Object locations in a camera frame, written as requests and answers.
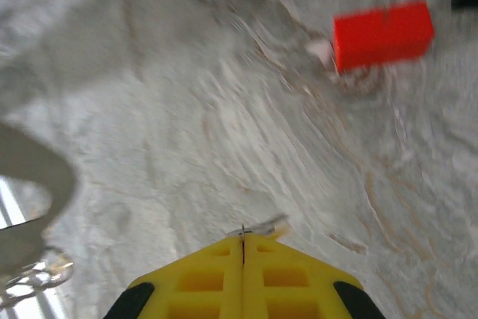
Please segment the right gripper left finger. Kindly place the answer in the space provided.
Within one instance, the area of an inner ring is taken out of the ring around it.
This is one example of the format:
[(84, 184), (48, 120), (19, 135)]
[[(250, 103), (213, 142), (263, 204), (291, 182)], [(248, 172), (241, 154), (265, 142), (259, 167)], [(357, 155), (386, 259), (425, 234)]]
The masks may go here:
[(241, 318), (243, 244), (227, 237), (135, 279), (106, 318)]

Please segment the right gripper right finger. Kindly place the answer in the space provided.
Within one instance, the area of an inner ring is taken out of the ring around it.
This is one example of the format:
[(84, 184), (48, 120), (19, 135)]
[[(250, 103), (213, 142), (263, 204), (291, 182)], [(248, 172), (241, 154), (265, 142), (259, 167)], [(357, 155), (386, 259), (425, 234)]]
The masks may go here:
[(273, 239), (247, 234), (243, 257), (244, 318), (385, 317), (357, 278)]

